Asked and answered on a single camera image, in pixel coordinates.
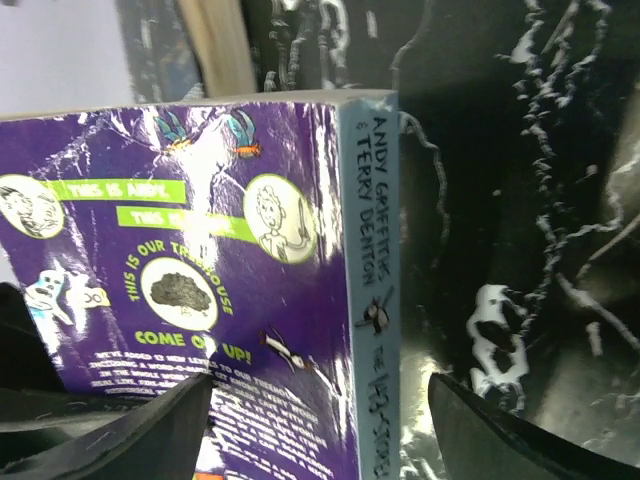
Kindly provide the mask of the purple treehouse paperback book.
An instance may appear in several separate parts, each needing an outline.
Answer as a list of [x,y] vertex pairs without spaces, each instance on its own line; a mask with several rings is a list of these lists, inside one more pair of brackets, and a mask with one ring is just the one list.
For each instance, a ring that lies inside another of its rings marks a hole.
[[1,123],[1,250],[63,384],[214,382],[200,479],[395,479],[400,159],[390,90]]

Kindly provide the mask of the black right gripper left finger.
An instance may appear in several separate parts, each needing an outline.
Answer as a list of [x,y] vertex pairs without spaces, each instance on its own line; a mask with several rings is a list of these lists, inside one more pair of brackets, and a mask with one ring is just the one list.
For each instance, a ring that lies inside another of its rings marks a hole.
[[198,373],[147,402],[1,392],[4,479],[190,479],[213,382]]

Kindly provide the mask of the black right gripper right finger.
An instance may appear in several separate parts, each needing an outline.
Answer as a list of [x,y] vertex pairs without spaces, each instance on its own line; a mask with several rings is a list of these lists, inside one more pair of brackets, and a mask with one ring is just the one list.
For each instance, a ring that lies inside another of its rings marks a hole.
[[591,452],[489,404],[435,373],[428,402],[451,479],[637,479],[637,467]]

